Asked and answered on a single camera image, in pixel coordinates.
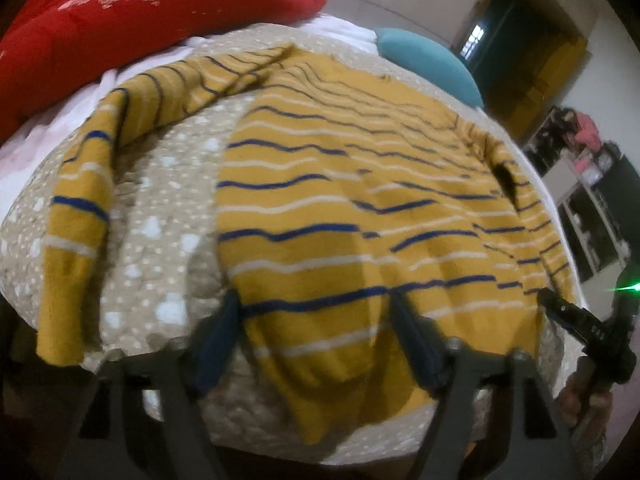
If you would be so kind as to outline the person's right hand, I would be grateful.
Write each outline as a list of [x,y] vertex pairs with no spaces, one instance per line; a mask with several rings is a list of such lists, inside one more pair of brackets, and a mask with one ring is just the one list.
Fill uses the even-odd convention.
[[605,434],[606,424],[611,417],[613,395],[610,390],[594,389],[590,396],[587,390],[594,365],[583,356],[577,362],[576,370],[555,398],[565,425],[570,430],[582,428],[577,442],[582,445],[593,444]]

